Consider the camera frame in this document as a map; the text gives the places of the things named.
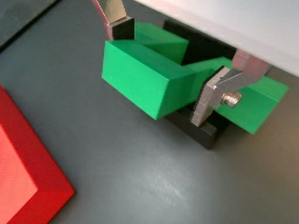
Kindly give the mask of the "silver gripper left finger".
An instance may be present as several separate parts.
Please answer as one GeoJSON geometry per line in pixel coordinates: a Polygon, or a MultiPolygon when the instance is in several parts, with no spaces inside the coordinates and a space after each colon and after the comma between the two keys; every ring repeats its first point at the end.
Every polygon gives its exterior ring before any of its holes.
{"type": "Polygon", "coordinates": [[[92,0],[110,40],[135,38],[135,19],[127,15],[123,0],[92,0]]]}

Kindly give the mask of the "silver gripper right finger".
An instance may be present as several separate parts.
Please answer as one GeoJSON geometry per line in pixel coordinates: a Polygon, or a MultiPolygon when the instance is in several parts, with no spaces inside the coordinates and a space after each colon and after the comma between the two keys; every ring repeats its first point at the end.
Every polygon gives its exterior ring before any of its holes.
{"type": "Polygon", "coordinates": [[[239,90],[255,84],[267,74],[271,65],[250,53],[238,50],[233,68],[222,66],[206,82],[191,115],[191,123],[199,127],[220,104],[234,108],[241,99],[239,90]]]}

